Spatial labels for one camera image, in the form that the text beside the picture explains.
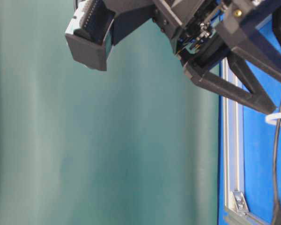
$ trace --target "teal fabric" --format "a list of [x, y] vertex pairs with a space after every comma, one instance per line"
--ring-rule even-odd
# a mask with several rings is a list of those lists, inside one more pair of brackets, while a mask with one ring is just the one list
[[107, 73], [74, 62], [72, 15], [0, 1], [0, 225], [216, 224], [218, 96], [152, 22]]

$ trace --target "white cable tie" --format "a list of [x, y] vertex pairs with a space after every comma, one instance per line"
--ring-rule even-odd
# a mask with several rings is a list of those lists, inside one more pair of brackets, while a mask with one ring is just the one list
[[276, 126], [278, 119], [281, 119], [281, 112], [273, 113], [266, 116], [266, 123]]

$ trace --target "wire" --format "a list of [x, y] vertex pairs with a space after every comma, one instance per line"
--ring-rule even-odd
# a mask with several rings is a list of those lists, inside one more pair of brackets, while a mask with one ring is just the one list
[[278, 143], [279, 143], [279, 135], [281, 128], [281, 119], [277, 120], [276, 131], [275, 131], [275, 139], [274, 139], [274, 153], [273, 153], [273, 185], [274, 185], [274, 216], [272, 220], [272, 224], [277, 224], [277, 221], [280, 221], [281, 218], [281, 203], [279, 200], [279, 191], [277, 184], [277, 154], [278, 154]]
[[76, 11], [78, 8], [78, 0], [74, 0], [74, 10]]

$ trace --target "brass screw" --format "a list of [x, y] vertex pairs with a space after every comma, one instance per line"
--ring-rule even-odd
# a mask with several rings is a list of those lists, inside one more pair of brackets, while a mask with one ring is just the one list
[[234, 16], [235, 16], [235, 17], [241, 17], [242, 14], [243, 14], [243, 12], [242, 12], [241, 10], [239, 10], [239, 9], [237, 9], [237, 10], [234, 11]]

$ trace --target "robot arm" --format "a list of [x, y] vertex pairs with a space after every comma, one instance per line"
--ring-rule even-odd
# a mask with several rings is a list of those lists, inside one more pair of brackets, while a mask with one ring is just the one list
[[[271, 14], [281, 44], [281, 0], [85, 0], [66, 38], [74, 60], [105, 71], [112, 47], [152, 18], [194, 84], [269, 114], [276, 106], [246, 60], [281, 82], [281, 54], [256, 29]], [[209, 72], [226, 57], [248, 92]]]

